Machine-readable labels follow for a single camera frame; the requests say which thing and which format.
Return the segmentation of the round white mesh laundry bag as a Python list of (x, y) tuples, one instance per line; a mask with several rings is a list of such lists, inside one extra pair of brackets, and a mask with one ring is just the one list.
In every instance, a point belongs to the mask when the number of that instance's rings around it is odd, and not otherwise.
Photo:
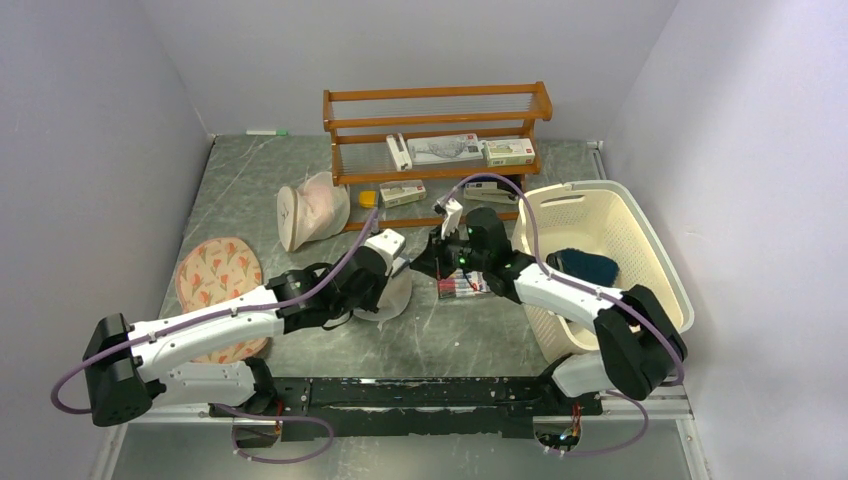
[(366, 321), (385, 322), (402, 314), (412, 296), (412, 272), (409, 265), (410, 261), (405, 257), (394, 261), (376, 312), (355, 309), (352, 315)]

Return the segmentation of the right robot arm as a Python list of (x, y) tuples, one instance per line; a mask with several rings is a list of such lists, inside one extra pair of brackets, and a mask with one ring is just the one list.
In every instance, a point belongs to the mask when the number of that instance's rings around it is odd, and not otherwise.
[(598, 341), (594, 352), (552, 363), (551, 380), (539, 389), (548, 412), (565, 413), (590, 392), (615, 390), (643, 400), (659, 386), (682, 381), (687, 347), (652, 290), (604, 287), (550, 270), (511, 245), (490, 208), (472, 210), (465, 227), (464, 235), (433, 228), (412, 270), (437, 280), (458, 270), (480, 272), (495, 295), (578, 323)]

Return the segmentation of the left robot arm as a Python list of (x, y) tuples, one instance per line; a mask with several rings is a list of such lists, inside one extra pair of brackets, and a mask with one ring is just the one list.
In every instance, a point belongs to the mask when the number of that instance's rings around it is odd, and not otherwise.
[(394, 317), (387, 302), (408, 261), (363, 245), (334, 264), (289, 270), (246, 293), (176, 317), (129, 323), (102, 318), (83, 355), (86, 413), (98, 427), (129, 422), (150, 409), (193, 403), (242, 407), (261, 416), (277, 388), (269, 369), (246, 358), (223, 367), (200, 356), (240, 342), (303, 329), (332, 330), (352, 316)]

